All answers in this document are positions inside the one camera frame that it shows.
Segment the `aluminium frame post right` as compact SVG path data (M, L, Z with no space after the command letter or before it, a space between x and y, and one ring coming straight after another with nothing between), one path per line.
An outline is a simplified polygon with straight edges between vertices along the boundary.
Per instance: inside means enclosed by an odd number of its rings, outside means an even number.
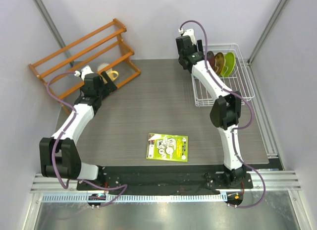
M269 34L273 30L275 24L278 22L282 12L286 8L287 4L290 0L279 0L275 9L273 10L272 15L270 16L264 30L262 31L255 47L253 48L249 58L247 59L247 63L251 65L255 60L257 54L259 53L261 47L263 46L264 42L268 38Z

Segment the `aluminium frame post left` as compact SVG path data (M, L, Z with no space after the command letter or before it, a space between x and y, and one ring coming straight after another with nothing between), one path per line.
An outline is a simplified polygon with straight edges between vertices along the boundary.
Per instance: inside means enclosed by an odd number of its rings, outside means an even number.
M61 49L66 47L66 44L62 38L62 36L60 35L53 19L50 16L49 11L47 10L43 0L33 0L35 6L37 7L38 11L40 12L43 20L45 21L47 27L49 28L50 32L52 33L55 41L57 42L57 44L59 45L59 47Z

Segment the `aluminium frame post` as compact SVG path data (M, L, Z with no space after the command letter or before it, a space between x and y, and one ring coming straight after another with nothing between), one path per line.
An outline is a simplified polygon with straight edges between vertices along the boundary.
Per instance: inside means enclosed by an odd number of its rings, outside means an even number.
M49 11L47 10L43 0L33 0L35 6L37 7L38 11L40 12L43 20L45 21L47 27L49 28L50 32L52 33L55 41L57 42L57 44L59 45L59 47L61 49L66 47L66 44L62 38L62 36L60 35L53 19L50 16Z
M253 48L249 58L247 59L247 63L251 65L255 60L257 54L259 53L261 47L263 46L264 42L268 38L269 34L273 30L275 24L278 22L282 12L286 8L287 4L290 0L279 0L275 9L273 10L272 15L270 16L264 30L262 31L255 47Z

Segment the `red patterned plate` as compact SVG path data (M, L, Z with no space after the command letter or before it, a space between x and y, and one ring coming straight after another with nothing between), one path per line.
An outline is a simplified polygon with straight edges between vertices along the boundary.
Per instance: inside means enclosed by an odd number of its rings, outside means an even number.
M212 51L207 52L207 61L209 62L211 67L215 65L215 55Z

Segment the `brown yellow-rimmed plate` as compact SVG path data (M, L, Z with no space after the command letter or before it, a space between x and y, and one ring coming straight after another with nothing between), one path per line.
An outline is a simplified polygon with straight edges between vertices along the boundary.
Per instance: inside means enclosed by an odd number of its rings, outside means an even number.
M215 72L217 75L220 75L225 64L224 54L219 52L215 55Z

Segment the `white cup on shelf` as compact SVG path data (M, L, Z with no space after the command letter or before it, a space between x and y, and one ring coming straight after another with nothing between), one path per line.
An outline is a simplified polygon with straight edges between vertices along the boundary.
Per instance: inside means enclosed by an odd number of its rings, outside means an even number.
M97 67L97 72L102 71L104 68L106 68L109 65L109 63L102 63Z

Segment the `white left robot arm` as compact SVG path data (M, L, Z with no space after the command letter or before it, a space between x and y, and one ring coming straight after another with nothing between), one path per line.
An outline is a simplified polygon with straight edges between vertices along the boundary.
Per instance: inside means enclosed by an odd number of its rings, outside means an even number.
M76 144L86 125L101 107L102 100L117 90L117 86L105 71L94 73L89 66L73 72L73 75L84 82L74 105L52 95L55 100L70 107L72 112L58 131L49 138L41 139L41 173L44 177L57 178L63 188L68 188L68 183L63 182L66 179L85 181L93 189L99 190L106 182L103 169L82 162Z

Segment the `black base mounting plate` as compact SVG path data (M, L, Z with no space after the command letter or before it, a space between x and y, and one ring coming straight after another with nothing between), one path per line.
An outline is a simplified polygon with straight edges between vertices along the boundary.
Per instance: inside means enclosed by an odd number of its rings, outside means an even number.
M223 173L223 165L108 166L102 169L103 179L93 183L106 188L126 184L126 195L146 196L210 195L254 187L247 169L240 187L227 186Z

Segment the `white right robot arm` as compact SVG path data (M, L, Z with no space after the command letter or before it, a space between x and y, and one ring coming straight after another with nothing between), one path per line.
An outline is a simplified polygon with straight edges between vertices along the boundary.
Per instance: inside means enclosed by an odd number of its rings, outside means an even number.
M226 86L205 60L201 46L192 43L190 36L177 37L178 61L206 88L213 99L210 112L212 124L218 129L223 152L223 180L230 188L240 187L246 177L246 167L240 154L238 123L241 116L241 94Z

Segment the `green illustrated booklet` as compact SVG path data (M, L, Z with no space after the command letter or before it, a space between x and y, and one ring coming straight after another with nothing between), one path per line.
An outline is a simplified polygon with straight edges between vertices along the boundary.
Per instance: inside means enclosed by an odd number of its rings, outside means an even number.
M188 162L188 136L150 133L146 159Z

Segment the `aluminium front rail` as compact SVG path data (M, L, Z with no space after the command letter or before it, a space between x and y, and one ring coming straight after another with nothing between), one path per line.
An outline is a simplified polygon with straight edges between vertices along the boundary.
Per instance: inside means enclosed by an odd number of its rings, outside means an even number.
M39 194L43 203L88 203L92 206L114 203L173 203L173 202L227 202L241 201L250 192L259 200L263 193L295 192L302 188L294 171L248 172L246 180L236 187L226 187L220 183L220 175L205 174L200 180L191 177L178 184L130 183L127 189L107 191L94 189L85 183L69 183L64 189L57 180L37 174L31 193Z

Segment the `aluminium side rail right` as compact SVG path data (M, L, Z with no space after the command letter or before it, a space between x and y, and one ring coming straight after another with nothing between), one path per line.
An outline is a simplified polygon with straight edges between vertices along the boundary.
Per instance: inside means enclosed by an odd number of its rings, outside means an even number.
M255 94L255 96L252 98L252 103L255 109L256 119L260 128L266 154L269 159L279 158L281 160L278 144L264 107L264 102L256 81L256 77L250 65L247 66L247 72L250 78L250 85L252 86Z

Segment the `yellow ceramic mug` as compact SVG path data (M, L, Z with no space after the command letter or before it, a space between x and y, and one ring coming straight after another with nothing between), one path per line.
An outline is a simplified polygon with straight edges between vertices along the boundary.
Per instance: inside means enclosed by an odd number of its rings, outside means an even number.
M108 75L108 77L111 79L111 81L115 81L118 76L119 76L119 73L118 71L116 70L113 70L113 69L109 69L106 71L106 74Z

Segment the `orange wooden shelf rack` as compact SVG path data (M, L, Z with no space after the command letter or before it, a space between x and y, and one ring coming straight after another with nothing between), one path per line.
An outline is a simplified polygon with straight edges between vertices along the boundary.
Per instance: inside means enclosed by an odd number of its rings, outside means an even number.
M112 32L111 34L109 34L108 36L102 38L101 40L95 42L94 44L88 46L87 48L83 49L82 51L70 56L69 58L65 59L64 61L60 62L59 64L49 68L47 71L43 72L43 73L38 73L38 71L36 70L36 68L46 62L48 62L49 60L55 58L56 56L70 50L71 48L73 48L76 45L79 45L81 43L83 43L84 41L88 40L89 38L99 34L100 32L108 29L109 27L115 27L115 31ZM34 73L34 75L45 85L47 86L48 83L44 80L44 78L46 78L47 76L55 73L57 70L61 69L62 67L66 66L67 64L72 63L73 61L77 60L78 58L81 58L82 56L86 55L87 53L97 49L99 46L105 44L106 42L116 38L116 41L114 43L112 43L111 45L106 46L104 49L100 50L99 52L95 53L94 55L88 57L87 59L75 64L72 68L67 70L67 74L74 72L76 70L79 70L80 68L83 68L84 66L88 65L89 62L95 60L96 58L98 58L99 56L105 54L106 52L110 51L111 49L115 48L116 46L119 47L120 50L120 54L121 56L119 58L117 58L114 62L110 63L108 66L106 66L105 68L101 69L100 71L98 71L98 73L100 74L103 71L107 71L108 69L111 69L117 65L119 65L120 63L124 62L127 65L129 65L133 70L134 73L132 75L130 75L129 77L127 77L126 79L124 79L122 82L120 82L119 84L116 85L117 89L122 88L124 85L126 85L127 83L129 83L130 81L132 81L133 79L135 79L137 76L139 76L141 74L141 70L132 62L131 60L131 56L133 56L135 53L133 51L133 49L126 44L126 42L123 39L122 34L125 33L127 31L126 26L119 21L118 19L113 19L112 22L107 23L106 25L96 29L95 31L85 35L84 37L72 42L71 44L67 45L66 47L48 55L47 57L33 63L33 64L29 64L28 67L30 68L30 70Z

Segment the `lime green plate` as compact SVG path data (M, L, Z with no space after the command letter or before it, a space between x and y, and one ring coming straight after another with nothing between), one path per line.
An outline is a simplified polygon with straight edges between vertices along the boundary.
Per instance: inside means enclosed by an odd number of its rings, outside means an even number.
M231 75L231 73L234 70L235 67L235 63L236 63L236 58L235 58L235 54L233 52L228 52L225 56L225 64L224 64L224 68L221 72L221 76L222 77L229 77Z

